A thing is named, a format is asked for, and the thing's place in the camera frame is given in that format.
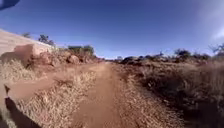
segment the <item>bush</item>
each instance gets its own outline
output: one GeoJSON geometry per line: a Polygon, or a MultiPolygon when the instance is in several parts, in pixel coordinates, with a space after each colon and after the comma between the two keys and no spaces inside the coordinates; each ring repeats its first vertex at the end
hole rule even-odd
{"type": "Polygon", "coordinates": [[[191,56],[191,53],[188,50],[185,49],[177,49],[175,51],[175,54],[179,58],[187,59],[191,56]]]}
{"type": "Polygon", "coordinates": [[[192,57],[195,59],[201,59],[201,60],[208,60],[211,58],[211,56],[209,56],[208,54],[199,54],[199,53],[194,53],[192,57]]]}
{"type": "Polygon", "coordinates": [[[26,37],[26,38],[31,38],[30,36],[30,33],[29,32],[26,32],[26,33],[23,33],[22,34],[23,37],[26,37]]]}
{"type": "Polygon", "coordinates": [[[88,54],[94,55],[94,48],[90,45],[85,46],[68,46],[68,49],[73,51],[75,54],[88,54]]]}
{"type": "Polygon", "coordinates": [[[224,43],[218,45],[217,47],[212,47],[212,51],[216,54],[223,54],[224,53],[224,43]]]}
{"type": "Polygon", "coordinates": [[[33,80],[36,75],[33,71],[24,68],[20,61],[12,60],[8,63],[0,61],[0,81],[14,83],[18,80],[33,80]]]}
{"type": "Polygon", "coordinates": [[[181,110],[191,126],[224,127],[224,64],[168,69],[144,69],[144,85],[181,110]]]}
{"type": "Polygon", "coordinates": [[[123,60],[122,56],[118,56],[117,60],[119,60],[119,61],[123,60]]]}
{"type": "Polygon", "coordinates": [[[38,39],[38,41],[43,42],[45,44],[49,44],[51,46],[55,46],[54,41],[49,40],[49,36],[46,36],[46,35],[40,35],[40,38],[38,39]]]}
{"type": "Polygon", "coordinates": [[[160,62],[165,59],[164,54],[162,52],[160,52],[159,54],[155,54],[155,55],[146,55],[145,58],[150,61],[156,61],[156,62],[160,62]]]}

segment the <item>blue sky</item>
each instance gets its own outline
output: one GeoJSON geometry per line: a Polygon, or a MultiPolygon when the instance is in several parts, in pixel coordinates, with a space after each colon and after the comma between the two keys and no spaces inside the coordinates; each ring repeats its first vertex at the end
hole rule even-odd
{"type": "Polygon", "coordinates": [[[106,58],[211,53],[223,41],[223,21],[223,0],[21,0],[0,11],[4,30],[46,34],[64,47],[90,44],[106,58]]]}

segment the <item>vegetation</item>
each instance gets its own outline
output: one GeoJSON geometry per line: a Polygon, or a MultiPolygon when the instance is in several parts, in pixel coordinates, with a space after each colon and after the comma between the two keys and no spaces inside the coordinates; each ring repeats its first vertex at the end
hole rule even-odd
{"type": "Polygon", "coordinates": [[[49,44],[51,46],[55,46],[55,43],[53,40],[49,40],[49,36],[46,35],[40,35],[38,41],[43,42],[45,44],[49,44]]]}
{"type": "Polygon", "coordinates": [[[23,33],[22,36],[26,38],[31,38],[31,35],[29,32],[23,33]]]}
{"type": "Polygon", "coordinates": [[[186,60],[191,57],[191,53],[185,49],[177,49],[174,54],[182,60],[186,60]]]}
{"type": "Polygon", "coordinates": [[[14,83],[18,80],[34,80],[36,74],[24,68],[21,62],[12,60],[8,63],[0,61],[0,81],[3,83],[14,83]]]}
{"type": "Polygon", "coordinates": [[[71,127],[73,118],[70,116],[78,109],[84,92],[95,79],[92,71],[81,74],[75,69],[63,71],[66,77],[56,78],[55,87],[39,91],[28,100],[19,101],[20,110],[43,128],[71,127]]]}
{"type": "Polygon", "coordinates": [[[117,60],[123,60],[122,56],[118,56],[117,60]]]}
{"type": "Polygon", "coordinates": [[[75,54],[94,55],[94,48],[90,45],[85,46],[68,46],[68,49],[75,54]]]}
{"type": "Polygon", "coordinates": [[[211,58],[211,56],[205,53],[204,54],[194,53],[192,57],[199,60],[208,60],[211,58]]]}
{"type": "Polygon", "coordinates": [[[218,45],[217,47],[212,47],[212,51],[216,54],[223,54],[224,53],[224,43],[218,45]]]}
{"type": "MultiPolygon", "coordinates": [[[[207,55],[196,58],[207,59],[207,55]]],[[[168,65],[141,68],[143,85],[179,110],[186,125],[224,127],[224,64],[207,61],[201,66],[168,65]]]]}

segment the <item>dirt path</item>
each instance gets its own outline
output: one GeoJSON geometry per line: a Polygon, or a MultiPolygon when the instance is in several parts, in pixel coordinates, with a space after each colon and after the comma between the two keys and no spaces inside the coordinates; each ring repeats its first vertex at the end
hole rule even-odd
{"type": "Polygon", "coordinates": [[[137,90],[119,75],[119,66],[104,63],[94,67],[97,78],[87,100],[74,113],[74,128],[174,128],[182,127],[149,92],[137,90]]]}
{"type": "Polygon", "coordinates": [[[121,128],[122,123],[116,106],[116,86],[119,85],[109,63],[97,67],[95,87],[89,90],[88,99],[74,114],[73,126],[77,128],[121,128]]]}

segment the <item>rocky hillside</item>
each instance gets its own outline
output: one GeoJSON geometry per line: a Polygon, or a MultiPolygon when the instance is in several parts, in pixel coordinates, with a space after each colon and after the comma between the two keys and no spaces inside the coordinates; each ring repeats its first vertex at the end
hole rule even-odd
{"type": "Polygon", "coordinates": [[[23,46],[27,44],[33,44],[33,52],[36,54],[51,50],[52,48],[50,45],[43,44],[39,41],[28,39],[0,29],[0,55],[5,52],[13,52],[17,46],[23,46]]]}

